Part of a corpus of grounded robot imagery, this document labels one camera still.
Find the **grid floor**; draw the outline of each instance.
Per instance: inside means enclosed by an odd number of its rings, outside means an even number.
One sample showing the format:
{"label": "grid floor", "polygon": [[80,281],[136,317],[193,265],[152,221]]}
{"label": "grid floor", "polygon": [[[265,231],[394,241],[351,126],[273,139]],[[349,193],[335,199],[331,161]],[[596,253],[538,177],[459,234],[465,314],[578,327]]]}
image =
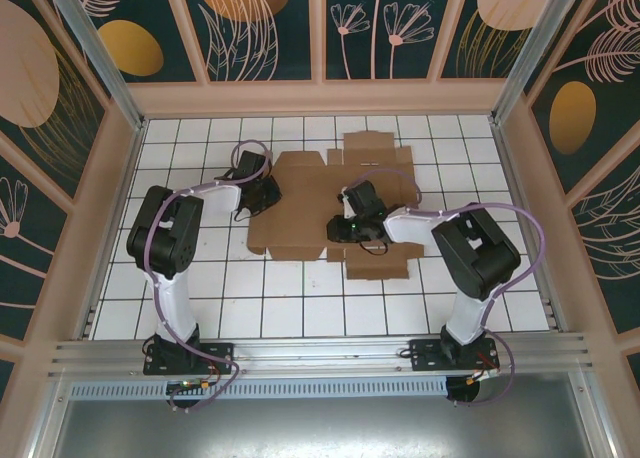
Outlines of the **grid floor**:
{"label": "grid floor", "polygon": [[[411,146],[421,207],[455,208],[470,201],[511,202],[485,116],[323,116],[154,120],[149,124],[90,337],[142,339],[156,316],[142,273],[125,244],[152,185],[172,189],[211,181],[229,166],[239,139],[256,139],[274,157],[288,150],[342,146],[344,133],[393,132]],[[513,212],[491,211],[529,266]],[[193,312],[204,338],[299,338],[438,333],[448,318],[455,285],[437,248],[409,262],[407,280],[346,280],[343,265],[326,260],[275,262],[246,247],[248,222],[206,209],[189,268]],[[495,331],[548,330],[533,277],[499,298],[488,321]]]}

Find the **metal vent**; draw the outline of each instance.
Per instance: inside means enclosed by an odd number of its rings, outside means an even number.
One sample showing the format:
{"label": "metal vent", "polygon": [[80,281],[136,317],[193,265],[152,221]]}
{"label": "metal vent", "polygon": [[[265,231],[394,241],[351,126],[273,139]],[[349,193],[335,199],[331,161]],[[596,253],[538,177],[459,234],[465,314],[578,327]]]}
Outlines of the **metal vent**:
{"label": "metal vent", "polygon": [[[75,383],[70,400],[166,400],[169,382]],[[207,398],[217,390],[189,390],[176,400]],[[355,398],[374,396],[444,396],[446,377],[361,378],[323,380],[246,380],[232,384],[220,399]]]}

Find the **wire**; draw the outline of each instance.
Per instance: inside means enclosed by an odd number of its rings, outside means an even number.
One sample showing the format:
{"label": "wire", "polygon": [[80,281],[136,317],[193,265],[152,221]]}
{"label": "wire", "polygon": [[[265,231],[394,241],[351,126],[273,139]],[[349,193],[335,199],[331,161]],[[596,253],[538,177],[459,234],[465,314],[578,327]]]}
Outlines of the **wire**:
{"label": "wire", "polygon": [[[162,219],[162,216],[164,215],[165,211],[167,210],[167,208],[169,208],[169,206],[171,205],[171,203],[173,203],[175,200],[177,200],[179,197],[181,196],[191,196],[191,195],[195,195],[198,193],[205,193],[207,191],[210,191],[211,189],[221,185],[221,184],[225,184],[225,185],[240,185],[242,183],[247,183],[255,178],[258,178],[259,176],[262,176],[262,174],[264,173],[264,171],[269,167],[269,164],[271,163],[272,160],[272,154],[271,151],[269,151],[269,149],[261,142],[257,141],[257,140],[246,140],[246,141],[241,141],[239,142],[232,150],[231,152],[231,157],[233,160],[233,157],[236,155],[236,153],[239,153],[239,150],[242,146],[249,144],[249,143],[256,143],[258,145],[260,145],[265,152],[265,157],[266,160],[264,161],[264,163],[262,164],[262,166],[260,167],[260,169],[254,173],[253,175],[247,176],[246,178],[241,178],[238,180],[214,180],[210,183],[203,183],[202,185],[197,185],[197,186],[193,186],[191,188],[185,188],[183,190],[178,190],[176,192],[174,192],[171,196],[169,196],[166,200],[164,200],[164,202],[162,203],[162,205],[160,205],[160,208],[158,209],[158,212],[156,213],[155,218],[153,219],[153,222],[151,223],[151,227],[149,228],[149,233],[147,235],[147,240],[145,242],[144,245],[144,254],[143,254],[143,260],[144,260],[144,270],[145,272],[151,277],[151,280],[153,281],[153,303],[156,309],[156,313],[158,314],[158,319],[160,320],[160,323],[162,323],[162,325],[165,327],[165,329],[167,330],[167,333],[169,333],[169,335],[175,340],[176,343],[178,343],[180,346],[182,346],[184,349],[186,349],[187,351],[190,351],[191,353],[193,353],[196,356],[199,356],[201,358],[204,358],[205,360],[210,360],[214,363],[221,363],[227,366],[230,366],[233,368],[233,374],[231,375],[231,377],[222,385],[220,386],[214,393],[211,394],[211,396],[209,398],[207,398],[206,400],[201,400],[198,403],[196,403],[195,405],[193,405],[191,408],[185,409],[184,412],[188,413],[188,410],[193,410],[196,411],[198,409],[201,409],[205,406],[207,406],[208,404],[212,403],[218,396],[220,396],[222,393],[224,393],[224,391],[229,387],[229,385],[231,385],[231,383],[233,383],[235,381],[235,379],[238,377],[238,374],[240,373],[240,366],[238,365],[238,363],[236,363],[235,361],[232,360],[225,360],[223,358],[219,358],[217,356],[213,356],[210,355],[208,353],[205,353],[201,350],[198,350],[197,348],[194,348],[193,346],[189,345],[188,343],[186,343],[185,341],[183,341],[178,334],[173,330],[173,328],[171,328],[170,324],[167,323],[167,319],[165,317],[165,314],[162,310],[162,306],[160,305],[160,293],[159,293],[159,288],[160,288],[160,282],[158,280],[158,276],[156,275],[156,273],[152,270],[151,268],[151,263],[150,263],[150,256],[151,256],[151,243],[153,242],[153,237],[156,233],[156,230],[158,229],[158,226],[160,224],[160,220]],[[174,411],[177,411],[178,407],[175,406],[173,404],[173,397],[175,396],[175,392],[171,394],[170,397],[170,403],[172,403],[172,408]]]}
{"label": "wire", "polygon": [[389,245],[386,244],[384,241],[382,241],[381,243],[384,245],[384,250],[382,251],[382,253],[374,253],[369,248],[366,248],[364,246],[364,244],[362,243],[362,241],[358,242],[358,244],[360,245],[360,248],[362,248],[364,251],[366,251],[367,253],[369,253],[370,255],[373,255],[373,256],[383,256],[383,255],[386,255],[387,252],[389,251]]}

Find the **black mounting plate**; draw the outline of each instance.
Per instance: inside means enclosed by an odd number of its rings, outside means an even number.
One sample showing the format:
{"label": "black mounting plate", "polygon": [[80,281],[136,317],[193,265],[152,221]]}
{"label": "black mounting plate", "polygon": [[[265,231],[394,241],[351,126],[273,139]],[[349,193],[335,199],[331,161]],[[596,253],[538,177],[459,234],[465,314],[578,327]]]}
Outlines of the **black mounting plate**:
{"label": "black mounting plate", "polygon": [[[209,355],[233,360],[233,343],[200,343],[200,350]],[[222,363],[215,363],[221,375],[230,375],[231,367]],[[171,375],[209,375],[209,363],[198,361],[194,368],[187,365],[167,366],[158,349],[153,343],[147,345],[147,358],[145,358],[142,373],[146,376],[171,376]]]}
{"label": "black mounting plate", "polygon": [[457,364],[453,364],[441,349],[440,338],[430,340],[411,340],[409,351],[413,371],[469,371],[486,368],[479,354],[482,354],[496,368],[500,368],[500,360],[496,350],[496,343],[491,338],[479,338],[466,350]]}

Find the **cardboard sheet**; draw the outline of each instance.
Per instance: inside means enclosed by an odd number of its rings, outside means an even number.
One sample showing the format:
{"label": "cardboard sheet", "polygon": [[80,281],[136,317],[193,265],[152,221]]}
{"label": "cardboard sheet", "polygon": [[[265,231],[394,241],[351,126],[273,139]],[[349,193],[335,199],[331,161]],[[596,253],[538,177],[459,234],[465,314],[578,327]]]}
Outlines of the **cardboard sheet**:
{"label": "cardboard sheet", "polygon": [[[363,131],[345,134],[344,150],[329,150],[327,164],[317,151],[283,152],[272,171],[282,200],[251,219],[249,250],[261,255],[268,249],[276,261],[315,261],[326,249],[329,261],[346,262],[349,279],[408,278],[407,260],[424,256],[421,245],[391,244],[385,255],[373,256],[357,244],[327,239],[327,223],[343,212],[341,189],[377,168],[413,177],[411,148],[394,148],[393,133]],[[414,187],[395,173],[367,179],[387,206],[416,200]]]}

